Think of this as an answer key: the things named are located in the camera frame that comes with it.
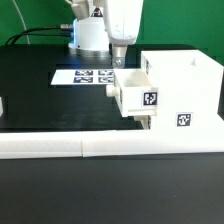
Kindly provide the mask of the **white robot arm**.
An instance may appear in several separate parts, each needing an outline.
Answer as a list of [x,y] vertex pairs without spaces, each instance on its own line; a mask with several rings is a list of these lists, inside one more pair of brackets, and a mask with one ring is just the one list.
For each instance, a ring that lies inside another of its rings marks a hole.
[[73,21],[71,52],[84,57],[111,57],[125,66],[127,47],[136,43],[144,0],[65,0]]

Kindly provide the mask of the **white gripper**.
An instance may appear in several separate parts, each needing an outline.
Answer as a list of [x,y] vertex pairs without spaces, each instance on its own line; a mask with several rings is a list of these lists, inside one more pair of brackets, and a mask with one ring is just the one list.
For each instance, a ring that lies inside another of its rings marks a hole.
[[125,66],[127,47],[138,37],[144,0],[104,0],[104,23],[112,44],[112,65]]

